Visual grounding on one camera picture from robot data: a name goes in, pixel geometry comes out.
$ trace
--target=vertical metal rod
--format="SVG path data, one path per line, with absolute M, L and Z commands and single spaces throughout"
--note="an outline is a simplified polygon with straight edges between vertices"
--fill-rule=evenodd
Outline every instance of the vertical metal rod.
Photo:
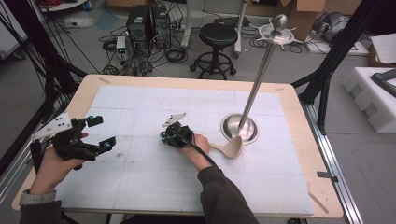
M 247 99 L 247 105 L 245 106 L 244 113 L 242 115 L 241 121 L 239 121 L 238 131 L 241 130 L 245 122 L 247 121 L 248 113 L 250 111 L 251 106 L 253 105 L 254 99 L 256 98 L 257 91 L 262 84 L 262 79 L 264 78 L 265 71 L 268 68 L 268 64 L 270 62 L 271 56 L 274 53 L 276 44 L 268 41 L 268 47 L 264 53 L 264 57 L 262 57 L 262 63 L 260 64 L 259 71 L 256 76 L 256 80 L 254 80 L 253 88 L 251 89 L 250 95 Z

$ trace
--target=hand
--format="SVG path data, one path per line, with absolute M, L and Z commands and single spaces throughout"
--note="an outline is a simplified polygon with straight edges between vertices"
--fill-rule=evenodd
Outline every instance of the hand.
M 52 193 L 55 187 L 66 178 L 67 174 L 83 162 L 84 160 L 78 159 L 64 161 L 56 154 L 53 146 L 48 147 L 44 153 L 35 181 L 30 187 L 29 194 Z
M 206 155 L 209 154 L 209 142 L 203 135 L 195 134 L 192 142 L 195 143 L 195 145 L 197 145 L 204 153 L 206 153 Z M 210 162 L 193 147 L 183 147 L 180 149 L 180 151 L 187 157 L 187 159 L 189 159 L 198 172 L 205 169 L 206 167 L 211 166 Z

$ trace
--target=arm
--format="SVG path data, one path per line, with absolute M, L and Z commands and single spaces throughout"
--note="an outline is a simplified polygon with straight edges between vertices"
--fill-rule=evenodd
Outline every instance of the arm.
M 210 146 L 207 139 L 195 135 L 195 144 L 206 154 Z M 251 212 L 238 187 L 222 171 L 210 163 L 192 147 L 185 147 L 181 152 L 191 161 L 199 172 L 198 179 L 203 186 L 201 203 L 206 224 L 259 223 Z
M 53 147 L 49 147 L 44 154 L 32 187 L 27 193 L 43 195 L 54 192 L 55 187 L 64 180 L 67 174 L 83 162 L 76 159 L 64 161 L 58 157 Z M 62 223 L 61 201 L 22 205 L 20 223 Z

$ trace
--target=person's left hand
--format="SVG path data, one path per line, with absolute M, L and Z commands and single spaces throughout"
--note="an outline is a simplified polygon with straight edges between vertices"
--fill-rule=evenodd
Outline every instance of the person's left hand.
M 71 159 L 64 161 L 56 154 L 53 146 L 47 148 L 35 181 L 29 189 L 29 194 L 52 193 L 55 187 L 66 178 L 67 174 L 82 163 L 84 163 L 84 160 Z

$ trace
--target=person's right hand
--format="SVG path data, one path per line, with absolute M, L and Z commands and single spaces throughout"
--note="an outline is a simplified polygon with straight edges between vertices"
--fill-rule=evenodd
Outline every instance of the person's right hand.
M 203 135 L 195 134 L 192 143 L 198 146 L 206 155 L 209 154 L 210 145 Z M 189 159 L 189 161 L 194 165 L 195 169 L 200 172 L 206 167 L 211 166 L 210 162 L 195 148 L 193 147 L 182 147 L 180 151 Z

